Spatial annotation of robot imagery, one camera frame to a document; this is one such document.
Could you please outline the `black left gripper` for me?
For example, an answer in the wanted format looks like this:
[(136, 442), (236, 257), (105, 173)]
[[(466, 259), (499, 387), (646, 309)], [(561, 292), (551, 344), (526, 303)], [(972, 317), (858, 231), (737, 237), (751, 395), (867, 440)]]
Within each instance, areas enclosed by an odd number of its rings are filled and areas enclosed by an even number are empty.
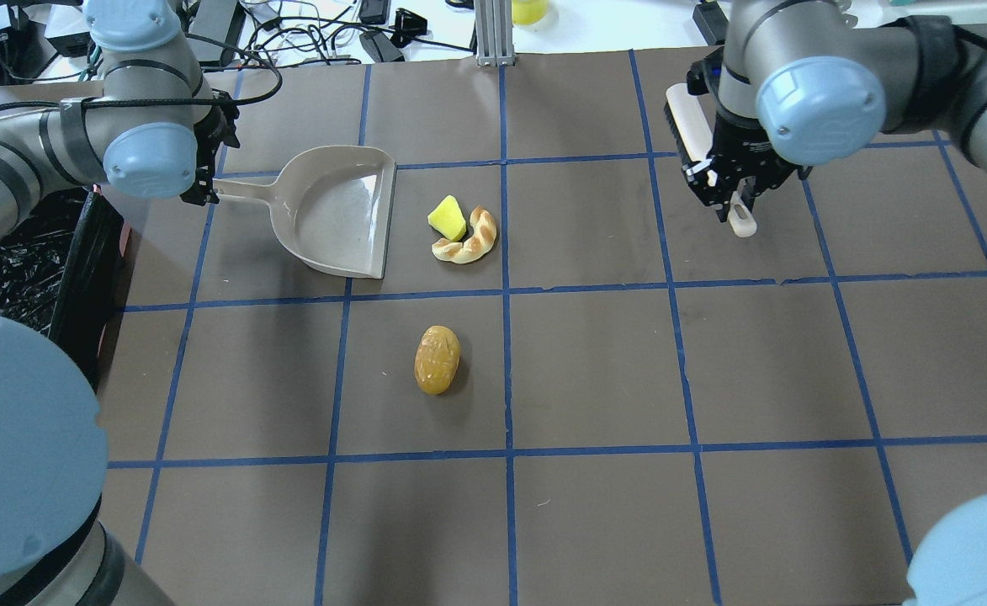
[(239, 148), (236, 134), (236, 120), (240, 110), (234, 104), (212, 106), (208, 114), (194, 124), (194, 138), (197, 141), (194, 182), (180, 199), (190, 205), (205, 206), (219, 204), (219, 196), (214, 189), (217, 168), (217, 153), (221, 146)]

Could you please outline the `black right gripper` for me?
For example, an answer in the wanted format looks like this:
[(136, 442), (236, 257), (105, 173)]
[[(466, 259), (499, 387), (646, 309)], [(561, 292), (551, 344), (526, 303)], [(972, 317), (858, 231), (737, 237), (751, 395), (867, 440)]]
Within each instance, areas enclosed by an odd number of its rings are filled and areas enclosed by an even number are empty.
[(720, 59), (701, 59), (690, 66), (684, 83), (689, 93), (700, 101), (713, 133), (711, 155), (716, 158), (716, 172), (720, 179), (711, 187), (715, 206), (698, 200), (715, 210), (720, 223), (727, 223), (732, 197), (736, 193), (743, 206), (754, 215), (756, 199), (763, 192), (781, 188), (793, 175), (805, 180), (813, 168), (793, 164), (780, 157), (759, 120), (733, 114), (720, 103), (721, 74), (723, 62)]

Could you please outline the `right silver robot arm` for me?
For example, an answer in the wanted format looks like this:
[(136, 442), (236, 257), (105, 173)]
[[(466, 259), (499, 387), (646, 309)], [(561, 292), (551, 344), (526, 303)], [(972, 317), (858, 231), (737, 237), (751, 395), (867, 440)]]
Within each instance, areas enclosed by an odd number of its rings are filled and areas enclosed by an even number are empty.
[[(689, 188), (737, 237), (789, 177), (849, 157), (878, 133), (947, 134), (987, 172), (987, 24), (944, 15), (855, 29), (846, 1), (738, 1), (719, 47), (666, 90)], [(912, 551), (838, 276), (833, 295), (902, 551), (910, 605), (987, 605), (987, 495), (955, 508)]]

